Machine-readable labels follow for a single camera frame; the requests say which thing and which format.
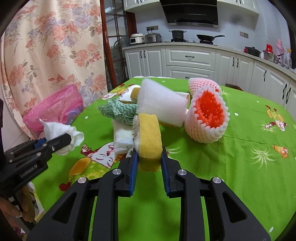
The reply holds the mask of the crushed white paper cup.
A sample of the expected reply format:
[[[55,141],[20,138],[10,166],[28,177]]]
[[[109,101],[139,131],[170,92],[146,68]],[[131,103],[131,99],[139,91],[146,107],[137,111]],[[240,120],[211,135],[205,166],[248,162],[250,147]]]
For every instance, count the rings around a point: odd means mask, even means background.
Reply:
[[[119,100],[122,103],[137,104],[137,97],[140,90],[139,85],[129,86],[124,93],[119,96]]]

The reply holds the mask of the steel mixing bowl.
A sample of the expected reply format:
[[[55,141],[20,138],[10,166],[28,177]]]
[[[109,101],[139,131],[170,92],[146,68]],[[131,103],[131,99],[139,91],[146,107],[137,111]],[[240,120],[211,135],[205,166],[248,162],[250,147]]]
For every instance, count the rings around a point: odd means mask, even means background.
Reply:
[[[267,61],[273,62],[275,64],[278,64],[280,62],[280,58],[283,55],[284,55],[283,53],[279,54],[279,55],[275,55],[275,54],[273,54],[271,52],[263,50],[264,59],[267,60]]]

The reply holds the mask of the green white dish cloth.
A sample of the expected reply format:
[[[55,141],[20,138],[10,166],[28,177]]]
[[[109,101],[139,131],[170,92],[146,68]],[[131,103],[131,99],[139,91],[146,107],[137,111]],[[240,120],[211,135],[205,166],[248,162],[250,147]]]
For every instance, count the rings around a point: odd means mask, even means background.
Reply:
[[[122,103],[118,99],[110,99],[105,105],[100,105],[98,110],[106,118],[131,126],[133,118],[137,114],[137,104]]]

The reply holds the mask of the small foam fruit net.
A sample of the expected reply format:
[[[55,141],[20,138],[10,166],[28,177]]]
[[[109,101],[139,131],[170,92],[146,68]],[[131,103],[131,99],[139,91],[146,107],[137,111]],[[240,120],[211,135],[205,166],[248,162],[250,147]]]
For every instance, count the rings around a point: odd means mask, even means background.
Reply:
[[[201,87],[205,87],[205,86],[211,87],[216,92],[219,92],[219,93],[222,92],[221,87],[215,81],[207,78],[197,78],[197,77],[189,78],[188,84],[189,84],[189,93],[191,97],[193,97],[197,89],[200,89]]]

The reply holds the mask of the white base cabinets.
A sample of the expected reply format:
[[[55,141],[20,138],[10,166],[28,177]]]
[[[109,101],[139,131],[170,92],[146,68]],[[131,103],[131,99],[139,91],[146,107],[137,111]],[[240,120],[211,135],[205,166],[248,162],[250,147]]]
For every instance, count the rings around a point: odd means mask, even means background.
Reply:
[[[204,77],[283,105],[295,115],[295,73],[271,61],[233,49],[197,43],[126,47],[128,76]]]

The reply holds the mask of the white rice cooker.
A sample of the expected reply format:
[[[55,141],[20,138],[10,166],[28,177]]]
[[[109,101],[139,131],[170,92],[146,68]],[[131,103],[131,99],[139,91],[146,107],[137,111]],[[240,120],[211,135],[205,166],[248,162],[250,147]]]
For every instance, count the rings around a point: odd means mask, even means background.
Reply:
[[[136,33],[136,34],[131,34],[130,37],[130,45],[140,45],[140,44],[144,44],[145,43],[145,39],[144,39],[144,35],[140,34],[140,33]]]

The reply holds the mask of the large foam fruit net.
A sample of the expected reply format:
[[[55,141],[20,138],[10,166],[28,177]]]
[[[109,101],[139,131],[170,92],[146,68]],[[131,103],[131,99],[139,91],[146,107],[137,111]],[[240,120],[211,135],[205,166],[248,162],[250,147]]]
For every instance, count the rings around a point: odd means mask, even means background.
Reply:
[[[230,113],[225,101],[213,88],[197,89],[186,113],[185,131],[193,140],[209,144],[217,142],[226,132]]]

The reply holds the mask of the silver pressure cooker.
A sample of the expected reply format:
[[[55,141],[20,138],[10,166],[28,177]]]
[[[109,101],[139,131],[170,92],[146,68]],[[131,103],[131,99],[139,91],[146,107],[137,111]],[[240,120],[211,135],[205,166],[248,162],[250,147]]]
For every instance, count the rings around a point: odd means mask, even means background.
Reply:
[[[162,36],[159,33],[150,33],[144,36],[147,44],[162,42]]]

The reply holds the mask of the white tissue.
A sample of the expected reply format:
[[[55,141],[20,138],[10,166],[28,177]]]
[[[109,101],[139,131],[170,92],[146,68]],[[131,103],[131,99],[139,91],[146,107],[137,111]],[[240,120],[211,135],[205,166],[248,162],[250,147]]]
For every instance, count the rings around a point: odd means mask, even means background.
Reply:
[[[44,134],[46,140],[52,140],[63,134],[69,134],[71,136],[71,142],[66,147],[56,151],[59,156],[66,156],[70,151],[73,151],[75,147],[82,144],[84,141],[84,133],[79,132],[75,126],[65,125],[57,122],[45,122],[39,119],[44,126]]]

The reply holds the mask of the black stock pot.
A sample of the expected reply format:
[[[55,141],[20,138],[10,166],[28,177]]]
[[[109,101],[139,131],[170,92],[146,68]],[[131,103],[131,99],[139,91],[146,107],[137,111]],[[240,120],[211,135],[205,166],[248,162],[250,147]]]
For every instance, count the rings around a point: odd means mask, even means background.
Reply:
[[[184,39],[184,33],[186,31],[183,30],[169,30],[169,32],[172,34],[171,42],[186,42]]]

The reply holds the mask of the white upper cabinets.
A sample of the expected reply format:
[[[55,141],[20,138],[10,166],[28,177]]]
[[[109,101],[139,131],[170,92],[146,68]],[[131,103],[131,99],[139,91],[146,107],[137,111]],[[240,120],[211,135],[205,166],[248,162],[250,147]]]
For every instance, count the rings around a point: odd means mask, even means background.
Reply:
[[[141,6],[152,6],[159,4],[160,1],[123,1],[125,11],[135,13]],[[241,12],[246,12],[249,15],[259,15],[258,6],[256,1],[217,1],[219,6],[230,6],[231,8],[238,9]]]

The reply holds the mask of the floral curtain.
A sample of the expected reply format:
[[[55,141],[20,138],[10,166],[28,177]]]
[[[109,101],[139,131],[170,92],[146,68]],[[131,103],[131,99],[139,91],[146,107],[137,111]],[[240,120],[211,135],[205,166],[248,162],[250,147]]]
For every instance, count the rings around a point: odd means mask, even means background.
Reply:
[[[29,1],[1,37],[1,90],[20,129],[40,101],[75,84],[84,106],[107,93],[99,1]]]

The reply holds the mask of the white foam block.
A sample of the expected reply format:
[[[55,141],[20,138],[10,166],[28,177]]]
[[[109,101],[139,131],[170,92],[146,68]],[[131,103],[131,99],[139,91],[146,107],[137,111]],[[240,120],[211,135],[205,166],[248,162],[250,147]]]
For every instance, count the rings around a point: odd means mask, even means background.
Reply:
[[[137,96],[137,113],[155,114],[161,123],[181,127],[189,101],[189,93],[175,92],[145,78]]]

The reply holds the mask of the wooden glass door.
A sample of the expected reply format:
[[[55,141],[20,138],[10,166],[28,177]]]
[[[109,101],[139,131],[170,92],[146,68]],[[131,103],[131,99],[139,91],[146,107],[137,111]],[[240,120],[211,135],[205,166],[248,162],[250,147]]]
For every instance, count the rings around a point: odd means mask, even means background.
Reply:
[[[130,46],[131,34],[137,33],[135,14],[125,11],[124,1],[100,1],[104,62],[108,90],[128,80],[123,48]]]

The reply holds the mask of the black range hood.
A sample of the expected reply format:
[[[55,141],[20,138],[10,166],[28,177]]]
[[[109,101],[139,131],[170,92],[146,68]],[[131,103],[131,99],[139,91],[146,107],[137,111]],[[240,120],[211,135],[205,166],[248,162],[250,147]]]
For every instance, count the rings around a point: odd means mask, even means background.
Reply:
[[[171,26],[218,27],[217,0],[162,0],[166,21]]]

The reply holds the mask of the black frying pan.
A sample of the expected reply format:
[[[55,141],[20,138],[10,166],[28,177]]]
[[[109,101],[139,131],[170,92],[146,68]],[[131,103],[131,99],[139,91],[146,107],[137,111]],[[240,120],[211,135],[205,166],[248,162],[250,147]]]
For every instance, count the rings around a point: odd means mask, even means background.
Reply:
[[[216,38],[225,37],[224,35],[209,36],[209,35],[197,35],[200,43],[213,45],[213,41]]]

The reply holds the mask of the black red casserole pot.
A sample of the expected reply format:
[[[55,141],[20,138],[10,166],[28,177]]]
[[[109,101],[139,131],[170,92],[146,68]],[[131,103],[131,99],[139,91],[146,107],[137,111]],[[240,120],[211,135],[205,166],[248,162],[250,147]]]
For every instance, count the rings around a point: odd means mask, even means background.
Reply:
[[[250,54],[255,57],[260,57],[261,52],[254,47],[245,47],[243,50],[244,53]]]

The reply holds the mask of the pink trash bag bin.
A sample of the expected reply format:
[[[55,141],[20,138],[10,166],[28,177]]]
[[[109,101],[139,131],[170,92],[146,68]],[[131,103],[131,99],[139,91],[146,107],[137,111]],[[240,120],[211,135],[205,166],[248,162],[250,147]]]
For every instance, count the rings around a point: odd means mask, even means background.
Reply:
[[[25,114],[23,122],[31,132],[40,133],[44,130],[43,121],[70,125],[83,108],[82,96],[77,86],[72,84],[39,102]]]

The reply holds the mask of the green cartoon tablecloth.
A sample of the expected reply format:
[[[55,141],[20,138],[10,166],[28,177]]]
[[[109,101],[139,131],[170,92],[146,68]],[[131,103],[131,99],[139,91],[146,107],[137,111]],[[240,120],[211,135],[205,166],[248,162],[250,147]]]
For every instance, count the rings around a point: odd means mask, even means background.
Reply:
[[[230,120],[211,144],[183,128],[162,126],[170,158],[197,177],[221,178],[276,240],[295,213],[295,121],[281,105],[227,87]],[[130,198],[118,205],[120,240],[178,240],[180,200],[166,196],[161,172],[139,172]]]

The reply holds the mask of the yellow sponge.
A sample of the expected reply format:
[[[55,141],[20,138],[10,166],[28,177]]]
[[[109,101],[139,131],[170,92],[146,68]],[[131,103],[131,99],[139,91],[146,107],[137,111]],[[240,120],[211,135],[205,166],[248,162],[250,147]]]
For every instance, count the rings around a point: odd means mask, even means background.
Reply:
[[[139,170],[157,172],[161,167],[163,145],[155,114],[139,113],[133,118],[133,141]]]

